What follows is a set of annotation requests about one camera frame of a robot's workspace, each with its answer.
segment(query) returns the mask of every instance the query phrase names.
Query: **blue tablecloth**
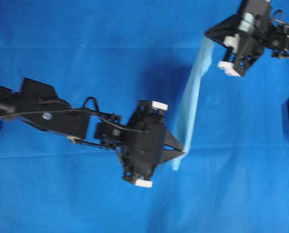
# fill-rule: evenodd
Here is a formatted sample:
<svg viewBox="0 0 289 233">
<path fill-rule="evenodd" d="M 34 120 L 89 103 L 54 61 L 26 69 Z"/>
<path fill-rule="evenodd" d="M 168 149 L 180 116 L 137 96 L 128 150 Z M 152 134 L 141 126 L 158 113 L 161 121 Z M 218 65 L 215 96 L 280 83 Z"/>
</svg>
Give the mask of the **blue tablecloth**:
<svg viewBox="0 0 289 233">
<path fill-rule="evenodd" d="M 95 96 L 124 123 L 138 100 L 161 101 L 172 128 L 204 31 L 239 4 L 0 0 L 0 85 L 35 79 L 74 107 Z M 289 22 L 289 1 L 272 5 Z M 224 52 L 202 79 L 189 155 L 179 171 L 159 166 L 152 189 L 122 181 L 111 151 L 4 122 L 0 233 L 289 232 L 289 60 L 267 51 L 228 77 Z"/>
</svg>

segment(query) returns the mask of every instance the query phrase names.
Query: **blue cloth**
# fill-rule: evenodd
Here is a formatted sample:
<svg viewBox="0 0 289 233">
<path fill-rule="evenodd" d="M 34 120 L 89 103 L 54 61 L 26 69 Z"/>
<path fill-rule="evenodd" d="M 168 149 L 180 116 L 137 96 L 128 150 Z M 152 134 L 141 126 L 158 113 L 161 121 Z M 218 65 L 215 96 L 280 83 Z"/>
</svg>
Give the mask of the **blue cloth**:
<svg viewBox="0 0 289 233">
<path fill-rule="evenodd" d="M 138 100 L 161 101 L 173 128 L 203 32 L 239 4 L 0 0 L 0 85 L 36 79 L 74 107 L 95 96 L 123 123 Z M 272 4 L 289 22 L 289 1 Z M 5 122 L 0 233 L 289 232 L 289 60 L 266 51 L 229 77 L 224 53 L 215 47 L 202 79 L 189 155 L 179 171 L 159 166 L 152 189 L 122 181 L 111 151 Z"/>
<path fill-rule="evenodd" d="M 176 118 L 175 137 L 182 143 L 185 154 L 172 161 L 173 170 L 179 169 L 181 160 L 191 148 L 201 79 L 211 65 L 213 48 L 214 42 L 204 38 L 181 98 Z"/>
</svg>

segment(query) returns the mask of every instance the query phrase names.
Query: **wire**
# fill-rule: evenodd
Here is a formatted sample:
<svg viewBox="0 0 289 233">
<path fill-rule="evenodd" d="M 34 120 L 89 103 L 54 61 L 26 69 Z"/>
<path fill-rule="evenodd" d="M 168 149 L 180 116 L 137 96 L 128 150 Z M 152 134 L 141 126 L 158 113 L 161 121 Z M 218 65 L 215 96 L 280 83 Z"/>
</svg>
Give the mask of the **wire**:
<svg viewBox="0 0 289 233">
<path fill-rule="evenodd" d="M 268 18 L 268 17 L 265 17 L 265 16 L 262 16 L 262 15 L 255 15 L 256 17 L 259 17 L 259 18 L 262 18 L 262 19 L 266 19 L 268 21 L 271 21 L 271 22 L 276 22 L 276 23 L 280 23 L 286 27 L 289 27 L 289 23 L 285 23 L 281 20 L 278 20 L 278 19 L 274 19 L 274 18 Z"/>
<path fill-rule="evenodd" d="M 148 133 L 147 131 L 134 130 L 134 129 L 127 129 L 127 128 L 121 127 L 121 126 L 119 126 L 119 125 L 117 125 L 117 124 L 115 124 L 115 123 L 113 123 L 113 122 L 111 122 L 111 121 L 108 121 L 107 119 L 102 118 L 102 117 L 100 117 L 99 119 L 100 119 L 101 121 L 107 123 L 107 124 L 110 124 L 110 125 L 112 125 L 112 126 L 118 128 L 118 129 L 121 129 L 121 130 L 125 130 L 125 131 L 133 131 L 133 132 L 138 132 L 138 133 Z"/>
<path fill-rule="evenodd" d="M 95 110 L 96 110 L 97 112 L 99 112 L 99 107 L 98 107 L 97 100 L 96 100 L 95 97 L 92 97 L 92 96 L 88 97 L 88 98 L 84 101 L 82 108 L 85 108 L 85 106 L 86 106 L 86 104 L 87 104 L 87 102 L 88 102 L 89 100 L 92 100 L 92 101 L 94 102 Z"/>
<path fill-rule="evenodd" d="M 48 100 L 39 100 L 39 104 L 49 104 L 49 103 L 60 103 L 62 105 L 67 106 L 68 108 L 71 108 L 71 105 L 62 99 L 59 98 L 53 98 L 53 99 L 48 99 Z"/>
<path fill-rule="evenodd" d="M 272 18 L 275 19 L 276 15 L 280 13 L 280 18 L 279 20 L 282 20 L 282 18 L 284 17 L 284 11 L 282 9 L 278 9 L 277 11 L 275 11 L 275 13 L 273 14 Z"/>
<path fill-rule="evenodd" d="M 91 109 L 87 108 L 75 108 L 75 109 L 62 109 L 62 110 L 46 110 L 46 111 L 31 111 L 31 112 L 20 112 L 20 113 L 10 113 L 10 114 L 5 114 L 0 116 L 0 120 L 6 117 L 19 117 L 22 115 L 30 115 L 30 114 L 41 114 L 41 113 L 66 113 L 66 112 L 84 112 L 84 113 L 89 113 L 93 116 L 98 117 L 101 121 L 110 124 L 120 130 L 124 131 L 130 131 L 130 132 L 137 132 L 137 133 L 147 133 L 146 131 L 141 131 L 141 130 L 135 130 L 135 129 L 129 129 L 125 128 L 122 126 L 119 126 L 111 121 L 108 121 L 107 119 L 101 117 L 100 115 L 102 114 L 101 112 L 97 112 Z"/>
</svg>

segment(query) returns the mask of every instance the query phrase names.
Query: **metal screw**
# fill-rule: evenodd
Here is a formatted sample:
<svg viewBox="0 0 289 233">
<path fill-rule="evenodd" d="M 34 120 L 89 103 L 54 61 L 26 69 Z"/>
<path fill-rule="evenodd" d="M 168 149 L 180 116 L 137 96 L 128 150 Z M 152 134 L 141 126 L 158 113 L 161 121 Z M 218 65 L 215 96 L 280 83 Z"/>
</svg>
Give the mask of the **metal screw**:
<svg viewBox="0 0 289 233">
<path fill-rule="evenodd" d="M 121 132 L 119 130 L 117 130 L 117 129 L 114 129 L 112 131 L 112 133 L 113 133 L 114 136 L 120 136 L 120 134 L 121 134 Z"/>
<path fill-rule="evenodd" d="M 273 41 L 273 46 L 278 47 L 279 46 L 279 41 L 278 40 L 274 40 Z"/>
<path fill-rule="evenodd" d="M 52 119 L 52 114 L 51 113 L 43 113 L 42 118 L 44 120 L 51 120 Z"/>
</svg>

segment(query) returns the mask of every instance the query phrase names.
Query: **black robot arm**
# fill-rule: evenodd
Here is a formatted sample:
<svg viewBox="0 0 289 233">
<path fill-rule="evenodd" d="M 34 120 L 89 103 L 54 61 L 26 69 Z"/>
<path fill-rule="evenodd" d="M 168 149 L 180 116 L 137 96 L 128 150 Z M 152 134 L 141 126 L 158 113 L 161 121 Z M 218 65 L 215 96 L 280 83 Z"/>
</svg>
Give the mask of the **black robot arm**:
<svg viewBox="0 0 289 233">
<path fill-rule="evenodd" d="M 206 31 L 206 37 L 227 48 L 218 64 L 227 75 L 244 76 L 264 48 L 272 50 L 272 57 L 289 59 L 289 23 L 281 21 L 282 10 L 271 16 L 270 2 L 243 0 L 235 15 Z"/>
<path fill-rule="evenodd" d="M 94 110 L 86 107 L 90 100 Z M 183 146 L 165 127 L 167 108 L 156 101 L 139 101 L 127 125 L 122 125 L 120 116 L 101 112 L 94 97 L 87 98 L 81 108 L 71 108 L 51 85 L 25 78 L 19 93 L 0 86 L 0 120 L 16 117 L 72 143 L 114 150 L 123 165 L 123 179 L 144 187 L 152 186 L 150 178 L 157 165 L 183 155 Z M 100 119 L 95 132 L 99 143 L 85 141 L 90 116 Z"/>
</svg>

